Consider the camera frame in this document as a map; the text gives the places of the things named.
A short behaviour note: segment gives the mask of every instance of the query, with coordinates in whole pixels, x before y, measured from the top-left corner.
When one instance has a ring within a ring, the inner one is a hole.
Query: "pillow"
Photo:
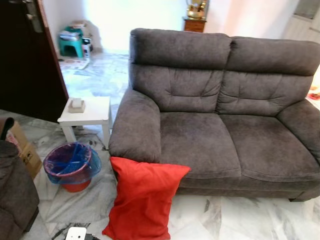
[[[172,198],[190,167],[111,157],[117,196],[102,231],[117,240],[166,240]]]

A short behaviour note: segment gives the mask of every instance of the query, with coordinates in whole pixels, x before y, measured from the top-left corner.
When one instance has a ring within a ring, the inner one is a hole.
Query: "trash bin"
[[[84,190],[100,172],[101,161],[91,147],[72,142],[52,150],[44,159],[43,167],[52,183],[75,193]]]

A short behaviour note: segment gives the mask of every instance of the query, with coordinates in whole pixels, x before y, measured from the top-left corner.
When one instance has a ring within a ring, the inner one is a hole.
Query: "dark wooden door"
[[[0,109],[56,122],[68,93],[37,0],[0,0]]]

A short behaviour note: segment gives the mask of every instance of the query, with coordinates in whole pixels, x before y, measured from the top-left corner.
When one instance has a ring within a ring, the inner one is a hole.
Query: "plastic stool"
[[[59,48],[60,48],[60,54],[62,56],[65,56],[65,47],[66,46],[72,46],[75,49],[76,55],[78,58],[83,58],[84,54],[82,52],[82,39],[80,38],[77,41],[68,41],[68,40],[63,40],[59,39]]]

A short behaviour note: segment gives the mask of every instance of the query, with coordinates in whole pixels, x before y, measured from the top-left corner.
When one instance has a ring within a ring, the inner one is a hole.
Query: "sofa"
[[[0,118],[0,240],[18,240],[39,213],[39,197],[17,147],[5,141],[12,118]]]
[[[315,198],[319,63],[310,41],[134,29],[109,153],[191,167],[180,194]]]

